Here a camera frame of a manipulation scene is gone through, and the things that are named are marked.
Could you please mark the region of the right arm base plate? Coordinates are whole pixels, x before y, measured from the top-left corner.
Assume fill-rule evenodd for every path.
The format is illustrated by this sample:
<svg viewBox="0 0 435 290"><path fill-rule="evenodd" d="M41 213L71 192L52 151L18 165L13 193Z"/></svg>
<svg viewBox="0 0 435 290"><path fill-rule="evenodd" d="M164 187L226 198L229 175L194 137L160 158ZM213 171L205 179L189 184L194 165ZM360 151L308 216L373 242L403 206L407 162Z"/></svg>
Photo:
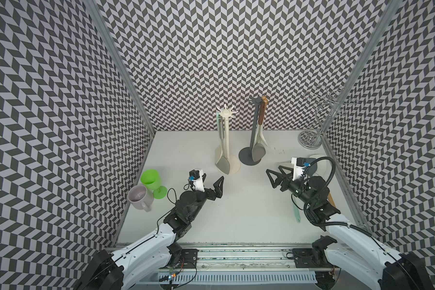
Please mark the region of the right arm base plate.
<svg viewBox="0 0 435 290"><path fill-rule="evenodd" d="M296 268L333 268L323 253L311 248L293 248L286 253L286 258L295 263Z"/></svg>

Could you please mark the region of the cream spatula wooden handle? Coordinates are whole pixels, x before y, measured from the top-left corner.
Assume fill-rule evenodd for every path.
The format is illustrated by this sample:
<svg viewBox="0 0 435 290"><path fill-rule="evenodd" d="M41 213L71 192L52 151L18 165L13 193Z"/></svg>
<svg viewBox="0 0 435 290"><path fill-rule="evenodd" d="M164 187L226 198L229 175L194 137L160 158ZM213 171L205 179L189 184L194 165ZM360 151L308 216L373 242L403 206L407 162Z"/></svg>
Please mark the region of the cream spatula wooden handle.
<svg viewBox="0 0 435 290"><path fill-rule="evenodd" d="M309 156L309 158L313 158L313 159L318 159L324 157L324 155L321 154L314 154ZM330 171L331 171L331 163L327 160L321 160L319 161L317 164L315 164L317 169L316 171L313 173L314 176L321 176L325 181L327 181L329 175L330 175ZM335 203L333 201L333 198L331 196L331 194L329 193L327 196L327 200L329 201L329 203L335 207Z"/></svg>

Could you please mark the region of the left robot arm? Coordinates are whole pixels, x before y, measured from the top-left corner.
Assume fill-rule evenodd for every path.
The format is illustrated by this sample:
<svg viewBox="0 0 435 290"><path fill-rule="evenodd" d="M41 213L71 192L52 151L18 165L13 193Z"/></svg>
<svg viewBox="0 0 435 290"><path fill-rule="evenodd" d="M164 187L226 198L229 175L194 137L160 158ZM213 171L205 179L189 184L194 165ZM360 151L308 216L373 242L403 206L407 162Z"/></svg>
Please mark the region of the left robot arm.
<svg viewBox="0 0 435 290"><path fill-rule="evenodd" d="M101 250L92 259L72 288L74 290L128 290L148 274L176 265L182 248L177 244L192 227L206 201L223 194L224 177L213 188L205 188L206 174L189 172L190 189L174 207L157 221L157 228L136 242L111 253Z"/></svg>

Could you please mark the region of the grey ceramic mug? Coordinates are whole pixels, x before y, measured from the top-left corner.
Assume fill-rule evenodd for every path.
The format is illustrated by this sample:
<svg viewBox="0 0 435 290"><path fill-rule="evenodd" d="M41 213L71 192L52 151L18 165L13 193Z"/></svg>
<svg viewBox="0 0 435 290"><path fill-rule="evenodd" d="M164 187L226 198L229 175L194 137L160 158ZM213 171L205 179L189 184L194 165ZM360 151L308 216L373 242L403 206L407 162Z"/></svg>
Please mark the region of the grey ceramic mug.
<svg viewBox="0 0 435 290"><path fill-rule="evenodd" d="M131 205L137 210L144 210L146 212L152 210L152 204L154 202L153 193L142 184L131 188L127 194L127 198Z"/></svg>

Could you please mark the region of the aluminium front rail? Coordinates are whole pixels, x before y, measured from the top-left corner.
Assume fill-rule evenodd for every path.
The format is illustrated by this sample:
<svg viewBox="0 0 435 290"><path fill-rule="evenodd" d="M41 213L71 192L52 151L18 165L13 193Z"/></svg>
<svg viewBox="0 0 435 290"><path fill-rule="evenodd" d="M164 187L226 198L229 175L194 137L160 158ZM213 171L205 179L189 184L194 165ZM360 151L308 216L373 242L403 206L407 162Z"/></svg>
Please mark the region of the aluminium front rail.
<svg viewBox="0 0 435 290"><path fill-rule="evenodd" d="M134 286L158 285L162 290L180 290L192 285L314 284L328 290L337 284L341 274L348 273L335 265L333 268L296 268L295 263L286 258L286 253L292 249L287 245L195 248L199 251L195 269L163 267Z"/></svg>

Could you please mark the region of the cream utensil rack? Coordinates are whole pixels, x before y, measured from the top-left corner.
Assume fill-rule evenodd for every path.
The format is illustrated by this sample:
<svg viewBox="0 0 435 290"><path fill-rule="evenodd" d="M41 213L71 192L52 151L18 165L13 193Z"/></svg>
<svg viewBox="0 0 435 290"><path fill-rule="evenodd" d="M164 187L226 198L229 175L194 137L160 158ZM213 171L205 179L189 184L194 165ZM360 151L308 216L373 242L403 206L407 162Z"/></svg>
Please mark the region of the cream utensil rack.
<svg viewBox="0 0 435 290"><path fill-rule="evenodd" d="M224 105L223 108L217 108L217 112L220 114L223 123L224 155L230 162L229 175L233 175L237 173L240 169L240 161L230 152L230 119L234 117L237 111L234 109L234 106L228 107L227 105Z"/></svg>

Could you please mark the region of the green plastic goblet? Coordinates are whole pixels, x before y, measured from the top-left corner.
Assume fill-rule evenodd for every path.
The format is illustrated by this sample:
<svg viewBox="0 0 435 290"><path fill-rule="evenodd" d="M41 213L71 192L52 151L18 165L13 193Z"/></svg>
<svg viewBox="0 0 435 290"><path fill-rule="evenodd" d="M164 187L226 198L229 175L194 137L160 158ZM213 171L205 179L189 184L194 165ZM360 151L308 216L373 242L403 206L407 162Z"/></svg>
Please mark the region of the green plastic goblet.
<svg viewBox="0 0 435 290"><path fill-rule="evenodd" d="M160 174L155 169L145 170L140 176L140 182L153 193L155 199L163 199L167 188L162 185Z"/></svg>

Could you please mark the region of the grey spatula mint handle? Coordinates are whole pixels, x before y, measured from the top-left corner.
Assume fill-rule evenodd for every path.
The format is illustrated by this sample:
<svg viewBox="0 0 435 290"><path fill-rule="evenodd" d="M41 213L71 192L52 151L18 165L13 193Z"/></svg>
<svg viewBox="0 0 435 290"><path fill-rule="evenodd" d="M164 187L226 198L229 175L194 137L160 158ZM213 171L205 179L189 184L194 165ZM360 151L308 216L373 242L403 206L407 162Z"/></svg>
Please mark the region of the grey spatula mint handle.
<svg viewBox="0 0 435 290"><path fill-rule="evenodd" d="M306 163L308 163L310 165L310 169L308 170L307 175L309 177L312 177L316 174L317 172L317 164L315 163L316 158L307 158L306 159Z"/></svg>

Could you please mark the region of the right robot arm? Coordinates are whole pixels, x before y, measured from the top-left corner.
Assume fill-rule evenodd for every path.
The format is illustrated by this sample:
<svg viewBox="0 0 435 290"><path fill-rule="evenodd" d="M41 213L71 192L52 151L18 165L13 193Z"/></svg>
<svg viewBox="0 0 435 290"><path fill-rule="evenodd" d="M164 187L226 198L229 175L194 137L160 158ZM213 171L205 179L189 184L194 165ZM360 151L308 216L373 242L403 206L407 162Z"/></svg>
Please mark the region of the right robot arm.
<svg viewBox="0 0 435 290"><path fill-rule="evenodd" d="M328 233L312 245L316 263L330 263L345 270L372 290L432 290L424 259L402 254L379 242L366 230L352 224L327 199L327 180L303 173L293 179L292 170L266 171L273 188L290 191L303 202L303 212L315 227Z"/></svg>

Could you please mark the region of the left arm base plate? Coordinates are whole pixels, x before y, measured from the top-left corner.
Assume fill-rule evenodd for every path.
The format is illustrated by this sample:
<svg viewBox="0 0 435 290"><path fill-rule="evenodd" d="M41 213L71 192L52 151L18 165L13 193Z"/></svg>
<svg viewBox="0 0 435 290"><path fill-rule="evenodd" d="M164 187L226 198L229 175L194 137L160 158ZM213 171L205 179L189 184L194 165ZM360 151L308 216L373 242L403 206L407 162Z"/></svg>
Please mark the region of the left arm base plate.
<svg viewBox="0 0 435 290"><path fill-rule="evenodd" d="M172 253L170 261L166 267L178 269L195 269L198 260L198 249L189 248L176 250Z"/></svg>

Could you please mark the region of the dark grey utensil rack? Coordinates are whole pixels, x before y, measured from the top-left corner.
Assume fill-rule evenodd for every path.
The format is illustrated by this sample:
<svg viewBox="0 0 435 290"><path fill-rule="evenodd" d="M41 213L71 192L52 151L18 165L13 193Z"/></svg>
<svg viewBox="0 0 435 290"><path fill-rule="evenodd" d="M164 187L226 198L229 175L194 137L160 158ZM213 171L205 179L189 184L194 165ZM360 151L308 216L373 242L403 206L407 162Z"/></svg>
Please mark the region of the dark grey utensil rack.
<svg viewBox="0 0 435 290"><path fill-rule="evenodd" d="M257 121L258 121L258 116L259 116L259 109L260 109L260 105L262 103L262 97L257 97L255 99L252 99L252 103L255 105L254 108L254 117L253 117L253 127L251 130L251 138L250 138L250 145L249 147L244 147L240 152L239 152L239 159L240 161L247 165L247 166L254 166L256 164L259 164L260 161L254 162L252 159L252 149L254 146L254 140L256 137L256 132L257 132Z"/></svg>

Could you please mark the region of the cream turner mint handle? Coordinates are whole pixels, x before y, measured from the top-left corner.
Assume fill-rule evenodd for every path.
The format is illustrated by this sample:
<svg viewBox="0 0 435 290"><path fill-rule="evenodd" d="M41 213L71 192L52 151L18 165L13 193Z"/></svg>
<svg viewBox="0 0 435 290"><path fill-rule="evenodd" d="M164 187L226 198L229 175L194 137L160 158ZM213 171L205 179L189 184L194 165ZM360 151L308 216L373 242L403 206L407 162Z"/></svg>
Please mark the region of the cream turner mint handle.
<svg viewBox="0 0 435 290"><path fill-rule="evenodd" d="M291 163L282 162L279 165L283 166L283 167L287 167L286 171L289 172L290 175L292 175L291 171L294 170L294 166ZM295 200L293 200L292 203L293 203L293 210L294 210L295 219L296 219L297 223L300 223L301 222L300 210L297 207L297 203L295 202Z"/></svg>

